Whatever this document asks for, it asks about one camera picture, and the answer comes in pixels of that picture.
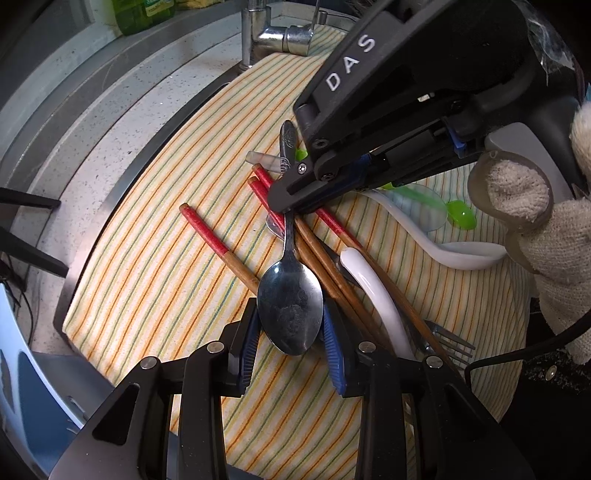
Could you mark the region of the blue plastic basket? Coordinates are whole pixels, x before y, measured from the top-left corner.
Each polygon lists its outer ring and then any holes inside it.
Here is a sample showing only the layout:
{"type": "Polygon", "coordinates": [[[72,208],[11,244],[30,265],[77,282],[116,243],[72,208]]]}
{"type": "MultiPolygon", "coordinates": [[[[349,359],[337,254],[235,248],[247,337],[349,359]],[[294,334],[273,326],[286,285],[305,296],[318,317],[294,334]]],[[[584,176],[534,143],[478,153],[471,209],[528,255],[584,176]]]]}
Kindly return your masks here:
{"type": "Polygon", "coordinates": [[[31,351],[1,292],[1,435],[33,474],[49,476],[112,390],[78,355],[31,351]]]}

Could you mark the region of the yellow striped cloth mat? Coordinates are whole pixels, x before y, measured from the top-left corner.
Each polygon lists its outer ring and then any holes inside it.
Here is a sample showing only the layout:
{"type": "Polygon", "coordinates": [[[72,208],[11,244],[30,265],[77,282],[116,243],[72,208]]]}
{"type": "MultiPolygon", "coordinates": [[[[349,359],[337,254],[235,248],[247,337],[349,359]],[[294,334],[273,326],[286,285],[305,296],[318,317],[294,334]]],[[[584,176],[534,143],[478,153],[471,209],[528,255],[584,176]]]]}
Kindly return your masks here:
{"type": "MultiPolygon", "coordinates": [[[[249,151],[276,153],[294,100],[341,30],[315,30],[308,56],[273,54],[223,88],[144,170],[101,234],[63,332],[109,382],[144,357],[169,361],[221,336],[242,317],[249,289],[179,212],[190,204],[253,273],[283,246],[249,188],[249,151]]],[[[505,259],[483,271],[432,260],[389,212],[349,193],[332,203],[345,224],[425,319],[472,343],[485,358],[523,347],[530,276],[505,259]]],[[[288,357],[259,342],[252,384],[222,404],[228,463],[266,479],[349,479],[362,403],[332,387],[325,352],[288,357]]]]}

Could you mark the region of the green dish soap bottle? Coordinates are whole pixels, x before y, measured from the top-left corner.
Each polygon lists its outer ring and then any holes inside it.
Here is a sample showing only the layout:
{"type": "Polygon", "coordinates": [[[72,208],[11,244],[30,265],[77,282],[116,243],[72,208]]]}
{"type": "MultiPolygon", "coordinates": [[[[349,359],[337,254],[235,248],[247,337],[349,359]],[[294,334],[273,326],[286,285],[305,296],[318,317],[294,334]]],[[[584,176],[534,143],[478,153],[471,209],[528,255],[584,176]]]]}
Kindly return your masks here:
{"type": "Polygon", "coordinates": [[[125,36],[139,33],[174,16],[174,0],[112,0],[115,20],[125,36]]]}

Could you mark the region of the red wooden chopstick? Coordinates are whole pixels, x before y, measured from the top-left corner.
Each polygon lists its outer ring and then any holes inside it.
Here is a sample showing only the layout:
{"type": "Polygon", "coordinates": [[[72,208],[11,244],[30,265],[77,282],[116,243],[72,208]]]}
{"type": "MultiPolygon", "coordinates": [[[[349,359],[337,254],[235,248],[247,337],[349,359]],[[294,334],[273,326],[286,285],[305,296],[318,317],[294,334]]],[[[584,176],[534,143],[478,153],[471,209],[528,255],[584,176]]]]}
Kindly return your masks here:
{"type": "Polygon", "coordinates": [[[232,273],[238,277],[240,282],[242,282],[250,292],[256,294],[259,289],[259,278],[257,278],[256,275],[254,275],[252,271],[242,263],[242,260],[240,260],[238,256],[235,256],[235,253],[225,246],[221,239],[219,239],[214,231],[205,223],[204,219],[197,214],[197,211],[186,203],[181,204],[178,209],[188,224],[193,227],[193,230],[197,232],[202,240],[211,247],[211,250],[221,258],[232,273]]]}

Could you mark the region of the large steel spoon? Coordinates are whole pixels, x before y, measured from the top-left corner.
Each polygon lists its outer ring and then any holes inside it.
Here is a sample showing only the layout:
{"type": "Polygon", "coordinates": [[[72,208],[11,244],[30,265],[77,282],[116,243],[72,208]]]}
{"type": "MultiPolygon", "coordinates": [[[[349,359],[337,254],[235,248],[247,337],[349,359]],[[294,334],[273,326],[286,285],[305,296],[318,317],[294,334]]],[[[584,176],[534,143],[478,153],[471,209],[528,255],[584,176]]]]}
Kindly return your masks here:
{"type": "Polygon", "coordinates": [[[284,215],[283,257],[260,280],[256,306],[267,337],[284,354],[300,356],[314,344],[324,298],[317,276],[297,260],[294,211],[284,215]]]}

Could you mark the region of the chrome kitchen faucet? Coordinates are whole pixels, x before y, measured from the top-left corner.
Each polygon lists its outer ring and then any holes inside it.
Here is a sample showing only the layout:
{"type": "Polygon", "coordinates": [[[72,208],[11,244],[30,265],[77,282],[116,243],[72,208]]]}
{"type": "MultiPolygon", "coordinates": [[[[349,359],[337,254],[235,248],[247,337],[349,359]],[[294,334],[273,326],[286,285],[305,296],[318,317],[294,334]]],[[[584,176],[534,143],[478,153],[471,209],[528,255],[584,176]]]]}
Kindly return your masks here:
{"type": "Polygon", "coordinates": [[[248,71],[254,64],[273,53],[284,53],[301,57],[311,52],[311,43],[315,29],[322,25],[331,25],[341,30],[349,30],[356,22],[356,17],[332,9],[322,8],[320,1],[311,4],[298,4],[283,1],[287,14],[294,10],[300,14],[301,25],[273,25],[273,11],[267,1],[249,1],[242,10],[242,59],[238,67],[248,71]]]}

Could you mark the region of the green plastic spoon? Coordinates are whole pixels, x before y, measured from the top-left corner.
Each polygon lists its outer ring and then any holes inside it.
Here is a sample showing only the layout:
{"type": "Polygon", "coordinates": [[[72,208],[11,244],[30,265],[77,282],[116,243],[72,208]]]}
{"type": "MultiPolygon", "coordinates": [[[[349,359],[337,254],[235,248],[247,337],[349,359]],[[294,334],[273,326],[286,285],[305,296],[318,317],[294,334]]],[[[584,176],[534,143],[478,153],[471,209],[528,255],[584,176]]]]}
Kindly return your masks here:
{"type": "Polygon", "coordinates": [[[425,232],[441,228],[445,219],[463,230],[474,230],[477,226],[476,214],[464,201],[444,201],[425,186],[393,187],[388,184],[382,192],[425,232]]]}

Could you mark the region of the white ceramic spoon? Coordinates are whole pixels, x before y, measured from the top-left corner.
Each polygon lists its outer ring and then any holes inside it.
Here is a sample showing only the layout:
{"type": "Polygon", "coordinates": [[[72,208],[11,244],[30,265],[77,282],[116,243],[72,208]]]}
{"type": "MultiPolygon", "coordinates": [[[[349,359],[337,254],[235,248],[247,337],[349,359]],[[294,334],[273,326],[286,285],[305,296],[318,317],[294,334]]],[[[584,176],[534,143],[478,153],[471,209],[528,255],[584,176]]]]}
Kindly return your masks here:
{"type": "Polygon", "coordinates": [[[477,271],[491,268],[507,256],[503,245],[490,242],[434,243],[411,218],[403,213],[385,194],[376,190],[362,192],[385,208],[400,226],[433,260],[448,268],[477,271]]]}
{"type": "Polygon", "coordinates": [[[391,345],[398,357],[416,361],[401,315],[380,277],[363,254],[348,247],[339,254],[342,265],[356,279],[380,315],[391,345]]]}

